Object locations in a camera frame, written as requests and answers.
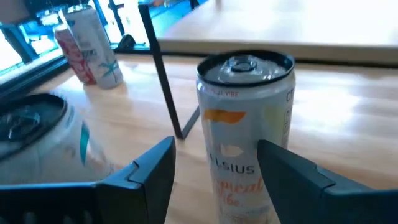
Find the aluminum can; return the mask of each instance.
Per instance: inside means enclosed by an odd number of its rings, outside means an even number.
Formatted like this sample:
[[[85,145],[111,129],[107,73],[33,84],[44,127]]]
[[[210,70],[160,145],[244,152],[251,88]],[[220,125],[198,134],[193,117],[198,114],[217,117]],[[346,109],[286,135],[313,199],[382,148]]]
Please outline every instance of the aluminum can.
[[[63,16],[98,86],[108,89],[122,83],[122,72],[97,11],[79,5],[63,11]]]
[[[91,182],[115,171],[63,98],[30,95],[0,109],[0,184]]]
[[[257,142],[286,148],[295,88],[292,57],[242,50],[198,66],[197,95],[219,223],[279,223]]]
[[[83,58],[83,54],[70,33],[68,26],[66,24],[56,26],[54,28],[54,35],[58,45],[62,49],[63,55],[79,80],[87,85],[95,84],[93,73],[88,68],[87,61]]]

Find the orange logo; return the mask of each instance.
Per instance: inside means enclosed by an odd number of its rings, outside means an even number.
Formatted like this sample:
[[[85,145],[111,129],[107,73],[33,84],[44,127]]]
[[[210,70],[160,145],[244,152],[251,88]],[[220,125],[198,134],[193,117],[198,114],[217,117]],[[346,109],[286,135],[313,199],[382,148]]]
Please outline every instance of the orange logo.
[[[219,109],[206,109],[204,119],[209,121],[224,122],[227,124],[235,124],[242,120],[246,112],[226,111]]]

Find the red and white can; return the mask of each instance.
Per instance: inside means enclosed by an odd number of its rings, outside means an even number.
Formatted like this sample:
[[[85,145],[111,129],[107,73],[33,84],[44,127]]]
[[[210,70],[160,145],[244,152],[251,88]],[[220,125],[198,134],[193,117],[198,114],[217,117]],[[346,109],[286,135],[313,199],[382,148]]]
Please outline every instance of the red and white can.
[[[62,52],[67,59],[70,67],[76,73],[76,76],[84,84],[95,84],[95,79],[87,61],[84,59],[81,50],[77,46],[75,39],[66,24],[54,28],[55,39],[61,47]]]

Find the celsius can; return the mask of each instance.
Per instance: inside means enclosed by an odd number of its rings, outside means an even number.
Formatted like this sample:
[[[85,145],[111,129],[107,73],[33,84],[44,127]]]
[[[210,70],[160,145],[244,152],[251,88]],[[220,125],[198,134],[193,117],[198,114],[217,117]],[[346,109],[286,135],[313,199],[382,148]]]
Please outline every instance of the celsius can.
[[[94,76],[87,66],[75,39],[69,31],[66,24],[61,24],[54,28],[55,39],[62,49],[63,55],[67,59],[70,67],[76,73],[76,76],[84,84],[95,84]]]
[[[264,50],[219,54],[198,66],[197,94],[219,223],[279,223],[257,142],[287,146],[295,88],[292,57]]]
[[[74,107],[30,95],[0,109],[0,184],[91,182],[113,173]]]
[[[89,5],[79,5],[63,15],[98,86],[107,89],[122,83],[122,72],[97,11]]]

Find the pull tab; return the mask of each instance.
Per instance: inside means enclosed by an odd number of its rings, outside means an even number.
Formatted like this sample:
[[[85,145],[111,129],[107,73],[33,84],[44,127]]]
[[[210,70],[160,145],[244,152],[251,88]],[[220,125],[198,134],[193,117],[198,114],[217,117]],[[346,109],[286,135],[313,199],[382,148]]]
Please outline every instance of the pull tab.
[[[232,72],[251,72],[257,68],[257,62],[253,61],[248,55],[232,57],[229,64]]]
[[[9,116],[8,125],[10,128],[7,137],[8,141],[20,141],[39,128],[40,115],[38,113],[33,113],[30,116],[20,114]]]

